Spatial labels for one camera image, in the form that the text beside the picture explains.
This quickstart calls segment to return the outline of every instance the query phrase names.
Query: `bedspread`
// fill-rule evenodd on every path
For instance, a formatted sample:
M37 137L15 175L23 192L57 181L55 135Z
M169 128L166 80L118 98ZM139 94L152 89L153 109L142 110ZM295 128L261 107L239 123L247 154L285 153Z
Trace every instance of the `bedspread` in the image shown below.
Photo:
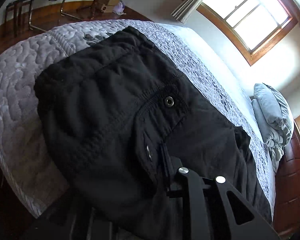
M47 154L33 90L35 79L50 64L128 26L154 42L210 103L250 135L258 180L269 200L267 146L204 63L177 36L158 24L107 20L55 27L0 55L0 166L20 201L37 217L68 188Z

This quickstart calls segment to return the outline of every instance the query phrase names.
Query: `wooden floor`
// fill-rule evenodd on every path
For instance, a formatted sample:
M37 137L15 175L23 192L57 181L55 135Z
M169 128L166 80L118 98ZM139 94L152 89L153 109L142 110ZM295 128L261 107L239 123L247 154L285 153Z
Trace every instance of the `wooden floor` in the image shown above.
M132 20L141 20L141 21L150 21L147 17L139 14L138 12L126 7L124 15L117 15L115 13L96 13L96 16L93 20L111 20L111 19L132 19ZM77 13L76 11L67 12L71 15L82 18L84 21L90 21L88 19L88 15L90 14L89 9L84 9ZM60 26L66 23L77 22L78 20L63 17L60 13L53 13L45 17L35 19L32 24L40 27L44 30L50 30L53 27ZM29 30L28 25L26 24L26 20L24 19L24 25L20 28L20 33L17 37L14 37L12 29L7 31L5 37L0 37L0 54L4 52L6 49L10 48L12 45L18 43L19 41L23 41L29 37L35 36L37 34L42 33L39 30Z
M78 15L75 11L68 13ZM122 16L114 13L97 14L94 20L149 20L130 8L126 8L125 13L126 15ZM79 16L86 20L88 15L88 9L79 13ZM53 13L46 17L36 18L33 24L42 29L50 30L55 26L71 22L76 22L76 20L62 17L59 13ZM21 28L17 37L14 37L12 30L10 30L5 37L0 37L0 54L17 42L40 33L37 30L29 30L26 24ZM300 227L300 146L297 142L294 135L291 144L287 148L288 153L280 162L278 176L276 177L277 198L274 228L278 233L281 233L282 238L291 235ZM0 186L1 182L2 173L0 170ZM7 182L4 181L3 187L0 187L0 240L18 239L33 220L34 218L17 199Z

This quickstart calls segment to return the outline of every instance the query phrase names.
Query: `cardboard box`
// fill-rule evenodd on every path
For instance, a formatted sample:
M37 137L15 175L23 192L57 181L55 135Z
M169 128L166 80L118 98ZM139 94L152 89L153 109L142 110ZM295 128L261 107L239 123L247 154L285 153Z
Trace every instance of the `cardboard box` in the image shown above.
M110 12L112 12L114 6L113 5L105 5L103 3L97 3L96 8L98 10L103 11L104 13L110 13Z
M98 3L102 3L104 5L116 6L120 0L98 0Z

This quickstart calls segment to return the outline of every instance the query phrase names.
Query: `light blue pillow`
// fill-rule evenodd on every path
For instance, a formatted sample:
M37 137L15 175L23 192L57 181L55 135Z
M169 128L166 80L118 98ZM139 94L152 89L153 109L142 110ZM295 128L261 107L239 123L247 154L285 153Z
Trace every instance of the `light blue pillow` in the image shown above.
M271 148L281 145L283 141L282 136L267 123L258 100L253 99L251 103L263 142Z
M255 84L253 95L258 100L267 123L283 137L282 146L286 146L294 129L293 116L287 101L279 91L266 84Z

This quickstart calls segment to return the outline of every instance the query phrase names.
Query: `wooden furniture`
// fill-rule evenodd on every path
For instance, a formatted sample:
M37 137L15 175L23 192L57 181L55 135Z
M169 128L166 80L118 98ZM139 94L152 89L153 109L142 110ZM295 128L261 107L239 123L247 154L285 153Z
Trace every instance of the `wooden furniture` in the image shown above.
M274 229L287 239L300 229L300 135L295 129L275 177Z
M91 5L91 14L89 19L93 19L95 17L96 11L98 12L112 12L112 9L114 7L114 5L116 4L111 4L111 0L107 0L107 2L105 2L105 0L93 0L92 5Z
M93 0L93 2L91 3L91 5L79 7L79 8L77 9L77 13L78 13L79 11L81 11L81 10L90 8L90 15L89 15L89 17L87 18L87 20L93 20L94 17L95 17L96 10L98 10L98 12L101 12L101 13L103 12L102 10L97 9L97 3L98 3L98 0Z
M19 29L21 27L21 22L24 25L24 21L22 21L22 7L29 4L29 8L32 6L32 0L16 0L11 2L6 7L6 12L4 16L4 34L6 34L6 25L7 25L7 17L8 12L13 11L13 33L14 37L18 36Z

